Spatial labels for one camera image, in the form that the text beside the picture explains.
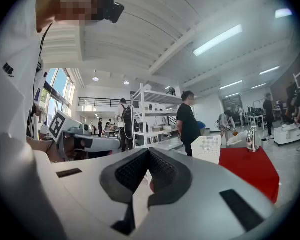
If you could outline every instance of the fluorescent light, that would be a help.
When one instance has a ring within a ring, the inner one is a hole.
[[[289,9],[280,9],[275,11],[275,18],[281,18],[292,15],[292,12]]]
[[[238,94],[240,94],[240,92],[235,93],[235,94],[231,94],[231,95],[229,95],[229,96],[225,96],[225,98],[228,98],[228,97],[231,97],[231,96],[234,96],[234,95],[238,95]]]
[[[251,89],[258,88],[258,87],[260,87],[260,86],[265,86],[265,85],[266,85],[265,83],[264,83],[264,84],[260,84],[260,85],[258,85],[258,86],[252,87]]]
[[[227,87],[230,87],[230,86],[234,86],[234,85],[236,85],[236,84],[240,84],[240,83],[242,83],[242,81],[243,81],[243,80],[238,81],[238,82],[234,82],[234,83],[229,84],[229,85],[226,85],[226,86],[224,86],[224,87],[221,87],[220,90],[221,90],[221,89],[224,89],[224,88],[227,88]]]
[[[278,68],[280,68],[280,67],[279,67],[279,66],[276,66],[276,67],[274,67],[274,68],[271,68],[271,69],[269,69],[269,70],[266,70],[266,71],[261,72],[259,75],[263,75],[263,74],[268,73],[268,72],[270,72],[270,71],[277,70]]]
[[[220,44],[221,42],[223,42],[241,32],[242,32],[242,26],[237,25],[237,26],[229,29],[228,31],[218,35],[217,37],[210,40],[209,42],[205,43],[204,45],[202,45],[201,47],[196,49],[193,53],[195,56],[199,56],[199,55],[203,54],[204,52],[208,51],[209,49],[211,49],[212,47]]]

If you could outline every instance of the shirt logo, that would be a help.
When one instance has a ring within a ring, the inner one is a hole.
[[[14,78],[15,76],[12,75],[14,68],[10,67],[8,63],[3,66],[3,70],[8,74],[9,77]]]

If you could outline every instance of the black t-shirt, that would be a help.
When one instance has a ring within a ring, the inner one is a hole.
[[[272,119],[274,117],[272,102],[268,99],[263,103],[263,109],[265,109],[265,115],[267,118]]]
[[[182,103],[176,115],[176,119],[183,122],[181,133],[182,142],[194,142],[201,136],[198,122],[190,106]]]

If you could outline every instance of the man in black shirt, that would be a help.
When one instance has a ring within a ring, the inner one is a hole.
[[[195,95],[192,91],[185,91],[181,95],[183,103],[176,116],[176,128],[179,131],[181,141],[185,146],[185,152],[192,157],[191,143],[201,136],[198,122],[195,119],[191,106],[195,104]]]
[[[273,105],[272,105],[270,93],[267,93],[265,95],[263,109],[265,111],[266,122],[267,122],[267,126],[268,126],[268,136],[267,137],[269,139],[274,139],[274,137],[272,136],[272,132],[271,132],[272,123],[274,121],[274,112],[273,112]]]

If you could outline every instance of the white perforated board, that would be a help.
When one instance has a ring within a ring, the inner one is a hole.
[[[201,136],[192,144],[192,156],[214,164],[219,164],[221,136]]]

